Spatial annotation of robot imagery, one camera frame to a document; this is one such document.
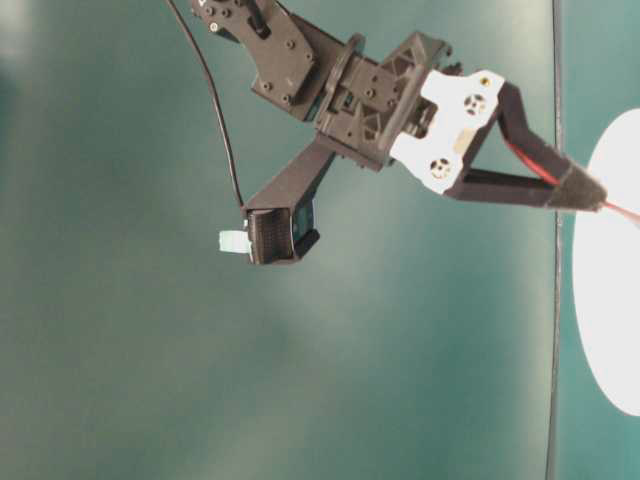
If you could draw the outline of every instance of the white mounting plate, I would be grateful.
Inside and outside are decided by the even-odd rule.
[[[438,106],[429,133],[422,139],[400,133],[391,156],[427,188],[442,195],[456,182],[477,131],[487,125],[498,107],[502,85],[504,78],[487,70],[468,77],[433,70],[421,90],[425,99]]]
[[[640,211],[640,109],[607,128],[591,157],[590,173],[608,200]],[[579,213],[573,241],[573,290],[587,361],[605,396],[640,416],[640,228],[603,209]]]

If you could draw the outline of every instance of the white disc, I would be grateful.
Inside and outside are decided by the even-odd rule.
[[[640,212],[640,109],[621,115],[591,157],[608,201]],[[607,398],[640,416],[640,228],[610,209],[579,213],[573,290],[582,346]]]

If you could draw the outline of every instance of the red wire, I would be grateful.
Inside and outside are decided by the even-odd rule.
[[[554,186],[560,183],[556,177],[547,172],[544,167],[531,160],[522,150],[520,150],[514,144],[507,142],[507,145],[509,145],[509,148],[511,148],[513,153],[515,153],[517,157],[522,160],[522,163],[524,163],[531,171],[542,178],[545,182]]]
[[[541,165],[538,165],[536,162],[531,160],[531,158],[529,158],[527,156],[527,154],[525,154],[518,147],[516,147],[515,145],[513,145],[510,142],[507,142],[507,145],[509,145],[509,148],[511,148],[511,150],[513,150],[513,153],[515,153],[518,156],[518,158],[520,160],[522,160],[522,162],[530,170],[532,170],[534,173],[539,175],[540,178],[542,178],[545,182],[547,182],[547,183],[549,183],[549,184],[551,184],[553,186],[556,186],[556,185],[558,185],[560,183],[557,178],[555,178],[553,175],[551,175],[549,172],[547,172],[544,169],[544,167],[542,167]],[[615,205],[615,204],[613,204],[611,202],[604,202],[604,206],[606,208],[610,208],[614,212],[617,212],[617,213],[621,214],[622,216],[626,217],[627,219],[631,220],[632,222],[640,225],[640,214],[631,212],[631,211],[629,211],[629,210],[627,210],[625,208],[619,207],[618,205]]]

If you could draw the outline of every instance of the mounting hole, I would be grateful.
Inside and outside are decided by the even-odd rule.
[[[482,95],[469,95],[464,101],[465,110],[469,115],[475,117],[484,113],[487,108],[487,102]]]
[[[451,174],[451,164],[446,158],[440,158],[431,162],[431,175],[437,180],[443,180]]]

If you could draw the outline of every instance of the green wall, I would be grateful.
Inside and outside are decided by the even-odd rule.
[[[583,165],[605,128],[640,107],[640,3],[563,0],[562,124],[567,152]],[[556,477],[640,477],[640,419],[600,392],[582,350],[571,282],[574,217],[563,216]]]
[[[553,141],[551,2],[286,4],[378,59],[416,29],[447,39]],[[312,132],[190,20],[249,195]],[[0,478],[544,477],[551,212],[337,161],[319,245],[252,268],[217,252],[240,217],[162,2],[5,1],[0,22]],[[478,162],[524,171],[495,134]]]

